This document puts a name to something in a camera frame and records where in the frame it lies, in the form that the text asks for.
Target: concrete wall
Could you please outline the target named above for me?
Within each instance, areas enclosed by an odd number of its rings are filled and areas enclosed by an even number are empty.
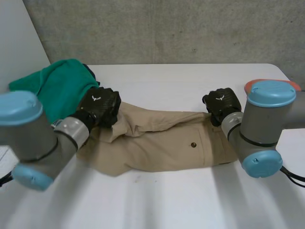
[[[304,0],[23,1],[51,62],[272,63],[305,88]]]

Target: gray wall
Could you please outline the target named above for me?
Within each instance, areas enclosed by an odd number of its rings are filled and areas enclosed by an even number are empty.
[[[49,64],[22,0],[0,0],[0,93]]]
[[[23,1],[51,62],[272,63],[305,88],[304,0]]]

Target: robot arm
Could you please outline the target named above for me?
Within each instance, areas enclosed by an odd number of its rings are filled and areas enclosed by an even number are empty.
[[[213,125],[221,125],[251,177],[268,177],[281,170],[283,160],[275,148],[282,130],[305,128],[305,92],[288,82],[265,80],[251,85],[244,113],[230,88],[210,92],[203,102],[212,113]]]
[[[1,144],[9,145],[19,159],[12,178],[44,191],[85,143],[96,125],[110,127],[121,103],[118,92],[90,89],[78,110],[53,130],[42,104],[30,92],[0,96]]]

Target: white wall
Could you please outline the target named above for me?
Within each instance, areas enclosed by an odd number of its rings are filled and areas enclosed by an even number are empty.
[[[49,64],[22,0],[0,0],[0,93]]]

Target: white table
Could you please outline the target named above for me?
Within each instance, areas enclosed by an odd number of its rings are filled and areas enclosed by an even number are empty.
[[[286,80],[270,64],[90,66],[101,85],[148,109],[206,111],[202,96],[231,87],[242,106],[244,85]],[[305,176],[304,130],[284,131],[284,164]],[[305,189],[281,173],[249,177],[239,162],[177,172],[130,171],[109,177],[75,158],[44,193],[15,182],[0,192],[3,229],[303,229]]]

